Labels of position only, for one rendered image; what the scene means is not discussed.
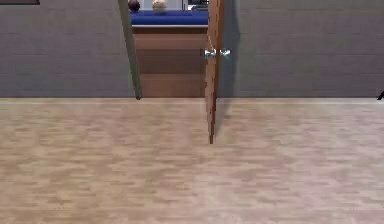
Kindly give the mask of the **brown wooden room door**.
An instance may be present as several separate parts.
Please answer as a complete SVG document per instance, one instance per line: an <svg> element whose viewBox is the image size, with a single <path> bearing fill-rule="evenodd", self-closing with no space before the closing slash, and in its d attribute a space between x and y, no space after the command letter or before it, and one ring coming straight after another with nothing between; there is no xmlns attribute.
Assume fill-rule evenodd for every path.
<svg viewBox="0 0 384 224"><path fill-rule="evenodd" d="M225 0L209 0L208 3L208 28L207 45L205 50L216 49L219 51L222 47L223 16ZM214 143L215 121L216 121L216 100L218 93L218 80L220 70L220 58L206 59L205 73L205 99L208 125L209 143Z"/></svg>

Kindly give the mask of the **cream round ball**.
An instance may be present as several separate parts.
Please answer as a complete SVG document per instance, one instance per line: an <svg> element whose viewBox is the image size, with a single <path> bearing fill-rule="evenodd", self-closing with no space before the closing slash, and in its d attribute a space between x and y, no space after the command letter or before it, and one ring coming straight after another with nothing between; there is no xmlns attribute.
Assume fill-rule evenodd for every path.
<svg viewBox="0 0 384 224"><path fill-rule="evenodd" d="M152 9L156 13L165 12L167 9L166 0L153 0L152 1Z"/></svg>

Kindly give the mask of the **dark framed wall picture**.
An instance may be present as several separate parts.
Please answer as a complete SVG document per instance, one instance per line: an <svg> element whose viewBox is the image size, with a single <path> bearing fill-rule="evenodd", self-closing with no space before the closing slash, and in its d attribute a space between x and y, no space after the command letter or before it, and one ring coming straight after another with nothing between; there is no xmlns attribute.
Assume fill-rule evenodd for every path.
<svg viewBox="0 0 384 224"><path fill-rule="evenodd" d="M0 0L0 5L40 5L40 0Z"/></svg>

